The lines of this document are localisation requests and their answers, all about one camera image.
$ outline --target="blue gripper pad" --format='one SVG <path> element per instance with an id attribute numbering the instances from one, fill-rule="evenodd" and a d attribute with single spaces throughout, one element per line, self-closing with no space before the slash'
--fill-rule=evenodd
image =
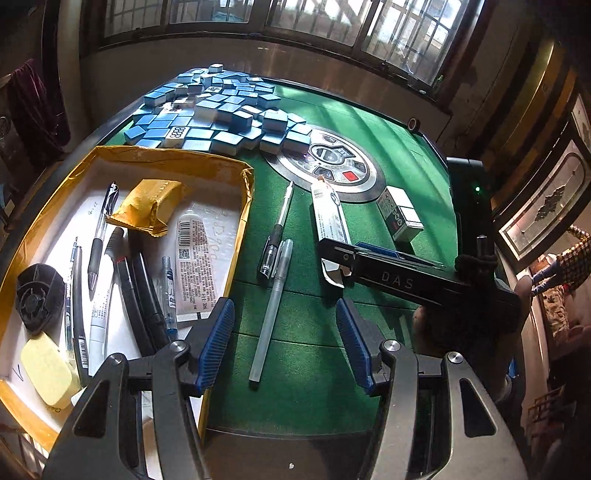
<path id="1" fill-rule="evenodd" d="M 371 355 L 361 338 L 355 316 L 361 318 L 353 302 L 344 299 L 337 301 L 336 326 L 339 329 L 340 338 L 345 346 L 345 352 L 347 353 L 355 382 L 363 388 L 367 395 L 371 395 L 375 388 L 371 368 Z"/>
<path id="2" fill-rule="evenodd" d="M 234 302 L 225 300 L 217 322 L 199 355 L 199 373 L 195 386 L 200 395 L 213 385 L 234 328 Z"/>

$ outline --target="clear plastic pen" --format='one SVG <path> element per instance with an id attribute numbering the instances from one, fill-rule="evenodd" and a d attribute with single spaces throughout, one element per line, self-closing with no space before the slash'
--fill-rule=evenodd
<path id="1" fill-rule="evenodd" d="M 174 277 L 170 257 L 162 257 L 162 272 L 162 313 L 168 338 L 174 342 L 178 337 L 177 305 L 174 299 Z"/>
<path id="2" fill-rule="evenodd" d="M 287 239 L 283 241 L 279 247 L 279 259 L 277 260 L 273 287 L 271 288 L 271 296 L 267 304 L 267 311 L 265 318 L 262 321 L 261 335 L 256 344 L 255 358 L 252 361 L 251 373 L 248 379 L 251 382 L 259 383 L 261 381 L 262 368 L 265 365 L 265 358 L 267 357 L 267 350 L 269 342 L 271 341 L 271 334 L 275 326 L 275 318 L 277 318 L 277 310 L 279 310 L 279 303 L 281 302 L 281 294 L 287 278 L 287 271 L 290 267 L 291 251 L 293 250 L 293 241 Z"/>

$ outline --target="framed glass panel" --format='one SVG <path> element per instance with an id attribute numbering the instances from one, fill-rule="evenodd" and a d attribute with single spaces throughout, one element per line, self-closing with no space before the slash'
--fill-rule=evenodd
<path id="1" fill-rule="evenodd" d="M 432 85 L 467 3 L 386 0 L 372 21 L 364 51 Z"/>
<path id="2" fill-rule="evenodd" d="M 172 0 L 170 23 L 247 23 L 254 0 Z"/>
<path id="3" fill-rule="evenodd" d="M 160 25 L 162 0 L 107 0 L 105 37 Z"/>
<path id="4" fill-rule="evenodd" d="M 589 117 L 587 116 L 587 110 L 581 95 L 577 96 L 572 114 L 574 124 L 577 127 L 577 132 L 579 132 L 579 136 L 583 140 L 583 143 L 589 152 L 591 152 L 591 124 L 589 124 Z"/>
<path id="5" fill-rule="evenodd" d="M 571 140 L 545 182 L 499 231 L 520 261 L 564 219 L 591 179 L 588 163 Z"/>
<path id="6" fill-rule="evenodd" d="M 370 0 L 274 0 L 270 26 L 353 46 L 370 4 Z"/>

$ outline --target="metal screw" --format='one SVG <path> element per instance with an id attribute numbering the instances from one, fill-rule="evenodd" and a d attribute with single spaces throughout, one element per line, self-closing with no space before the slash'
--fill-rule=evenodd
<path id="1" fill-rule="evenodd" d="M 384 342 L 384 348 L 388 352 L 398 352 L 400 347 L 402 347 L 402 345 L 400 345 L 400 342 L 397 342 L 396 340 L 386 340 Z"/>
<path id="2" fill-rule="evenodd" d="M 172 342 L 170 344 L 170 349 L 173 352 L 181 352 L 182 350 L 184 350 L 185 348 L 185 342 L 183 342 L 182 340 L 175 340 L 174 342 Z"/>
<path id="3" fill-rule="evenodd" d="M 462 354 L 457 352 L 449 352 L 447 354 L 447 359 L 453 364 L 461 364 L 464 361 Z"/>
<path id="4" fill-rule="evenodd" d="M 113 359 L 113 361 L 119 365 L 122 361 L 123 361 L 123 355 L 121 355 L 120 353 L 113 353 L 111 355 L 111 358 Z"/>

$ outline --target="packaging card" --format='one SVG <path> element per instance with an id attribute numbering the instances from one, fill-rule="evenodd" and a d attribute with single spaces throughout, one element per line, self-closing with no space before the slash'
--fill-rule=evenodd
<path id="1" fill-rule="evenodd" d="M 318 240 L 330 238 L 339 242 L 351 243 L 345 214 L 340 205 L 339 195 L 320 176 L 311 185 L 312 203 L 316 217 Z M 351 271 L 329 260 L 321 260 L 322 273 L 328 283 L 344 288 L 342 275 L 348 277 Z"/>

